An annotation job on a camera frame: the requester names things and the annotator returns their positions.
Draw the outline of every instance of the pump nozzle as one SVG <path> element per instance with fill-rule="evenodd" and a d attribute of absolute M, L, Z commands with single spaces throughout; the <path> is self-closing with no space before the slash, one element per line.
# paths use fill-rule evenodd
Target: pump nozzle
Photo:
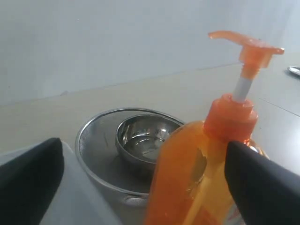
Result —
<path fill-rule="evenodd" d="M 235 102 L 243 103 L 249 92 L 252 80 L 260 68 L 266 68 L 272 55 L 281 55 L 283 48 L 275 48 L 267 43 L 233 31 L 220 30 L 209 33 L 211 39 L 224 38 L 243 46 L 240 52 L 240 61 L 244 63 L 240 79 L 232 94 Z"/>

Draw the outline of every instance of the hand soap bottle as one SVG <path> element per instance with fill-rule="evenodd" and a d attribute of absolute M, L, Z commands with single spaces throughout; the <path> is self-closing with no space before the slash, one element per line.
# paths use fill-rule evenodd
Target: hand soap bottle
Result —
<path fill-rule="evenodd" d="M 232 31 L 209 37 L 243 46 L 240 78 L 233 94 L 212 102 L 205 121 L 178 128 L 161 147 L 145 225 L 231 225 L 239 219 L 224 177 L 226 147 L 231 140 L 251 146 L 258 116 L 246 96 L 259 69 L 284 50 Z"/>

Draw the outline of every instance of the stainless steel bowl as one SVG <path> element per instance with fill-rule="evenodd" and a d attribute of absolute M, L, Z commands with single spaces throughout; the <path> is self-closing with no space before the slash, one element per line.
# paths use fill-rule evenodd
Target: stainless steel bowl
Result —
<path fill-rule="evenodd" d="M 140 179 L 127 170 L 116 147 L 116 130 L 120 123 L 141 114 L 163 116 L 180 125 L 184 124 L 162 112 L 121 108 L 91 118 L 80 129 L 76 138 L 75 152 L 78 161 L 107 201 L 116 206 L 114 208 L 121 205 L 145 206 L 147 203 L 151 180 Z"/>
<path fill-rule="evenodd" d="M 117 129 L 117 150 L 136 175 L 152 176 L 161 145 L 181 125 L 162 115 L 130 117 Z"/>

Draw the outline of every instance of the orange pump bottle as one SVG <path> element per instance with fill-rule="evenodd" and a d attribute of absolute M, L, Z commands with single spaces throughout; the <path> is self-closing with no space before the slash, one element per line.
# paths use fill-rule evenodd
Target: orange pump bottle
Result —
<path fill-rule="evenodd" d="M 205 121 L 178 128 L 163 144 L 145 225 L 233 225 L 240 219 L 224 176 L 226 147 L 231 140 L 251 145 L 258 116 L 246 96 L 259 69 L 284 49 L 232 31 L 209 37 L 243 46 L 240 79 L 233 94 L 213 101 Z"/>

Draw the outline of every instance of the bottle label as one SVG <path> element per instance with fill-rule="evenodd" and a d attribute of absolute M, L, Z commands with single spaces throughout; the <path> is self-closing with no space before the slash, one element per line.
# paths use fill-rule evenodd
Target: bottle label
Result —
<path fill-rule="evenodd" d="M 236 204 L 229 209 L 223 225 L 246 225 Z"/>

